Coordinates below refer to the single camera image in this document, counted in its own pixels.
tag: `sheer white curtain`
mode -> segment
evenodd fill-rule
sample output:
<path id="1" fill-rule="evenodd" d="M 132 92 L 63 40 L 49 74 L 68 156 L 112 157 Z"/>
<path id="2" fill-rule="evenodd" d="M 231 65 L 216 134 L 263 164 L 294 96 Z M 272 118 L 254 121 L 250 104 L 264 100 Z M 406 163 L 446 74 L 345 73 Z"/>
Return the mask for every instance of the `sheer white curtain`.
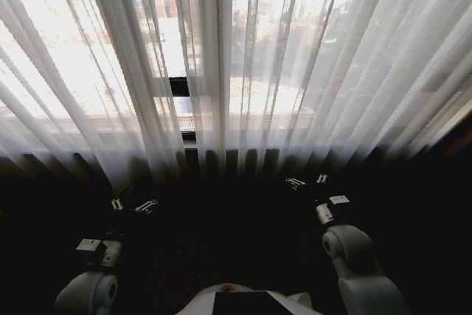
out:
<path id="1" fill-rule="evenodd" d="M 240 172 L 413 156 L 471 110 L 472 0 L 177 2 L 201 155 Z"/>
<path id="2" fill-rule="evenodd" d="M 157 181 L 179 175 L 184 149 L 152 1 L 0 0 L 1 156 L 27 171 L 33 154 L 80 175 L 80 153 L 115 193 L 138 173 L 134 162 Z"/>
<path id="3" fill-rule="evenodd" d="M 472 109 L 471 0 L 175 0 L 205 172 L 413 156 Z M 0 157 L 185 170 L 156 0 L 0 0 Z"/>

